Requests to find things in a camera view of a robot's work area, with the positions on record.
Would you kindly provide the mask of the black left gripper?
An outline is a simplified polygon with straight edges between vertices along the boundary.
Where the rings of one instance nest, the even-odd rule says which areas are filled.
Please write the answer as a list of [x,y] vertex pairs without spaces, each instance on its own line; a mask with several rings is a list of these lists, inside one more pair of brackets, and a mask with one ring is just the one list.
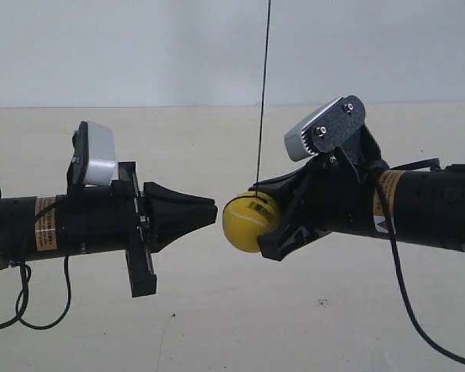
[[156,182],[145,182],[143,192],[146,206],[156,215],[150,223],[150,245],[134,161],[118,163],[118,177],[108,186],[79,188],[56,207],[58,250],[70,256],[124,251],[134,298],[157,292],[150,252],[159,253],[182,236],[213,225],[217,216],[212,198]]

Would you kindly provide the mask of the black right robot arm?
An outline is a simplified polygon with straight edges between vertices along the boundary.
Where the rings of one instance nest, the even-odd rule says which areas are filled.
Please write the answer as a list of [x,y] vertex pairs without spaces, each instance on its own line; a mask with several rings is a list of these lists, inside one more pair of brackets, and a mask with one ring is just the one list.
[[264,257],[278,261],[331,233],[465,253],[465,164],[428,165],[389,168],[362,157],[352,163],[341,149],[312,158],[254,185],[272,197],[280,220],[253,240]]

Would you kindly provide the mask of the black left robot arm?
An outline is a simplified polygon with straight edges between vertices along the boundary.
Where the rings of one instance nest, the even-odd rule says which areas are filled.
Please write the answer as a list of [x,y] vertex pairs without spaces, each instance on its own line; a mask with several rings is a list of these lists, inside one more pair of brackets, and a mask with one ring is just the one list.
[[0,270],[23,261],[124,251],[134,298],[157,292],[152,256],[175,240],[215,223],[211,198],[146,182],[136,165],[119,163],[107,185],[67,195],[0,200]]

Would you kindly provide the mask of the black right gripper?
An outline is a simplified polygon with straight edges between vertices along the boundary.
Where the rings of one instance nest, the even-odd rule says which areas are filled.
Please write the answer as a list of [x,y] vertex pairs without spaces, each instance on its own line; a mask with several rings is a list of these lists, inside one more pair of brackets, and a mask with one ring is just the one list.
[[247,192],[247,208],[262,217],[290,217],[290,224],[261,234],[263,258],[287,255],[330,233],[378,236],[372,212],[372,164],[341,147],[314,157],[288,174],[258,181]]

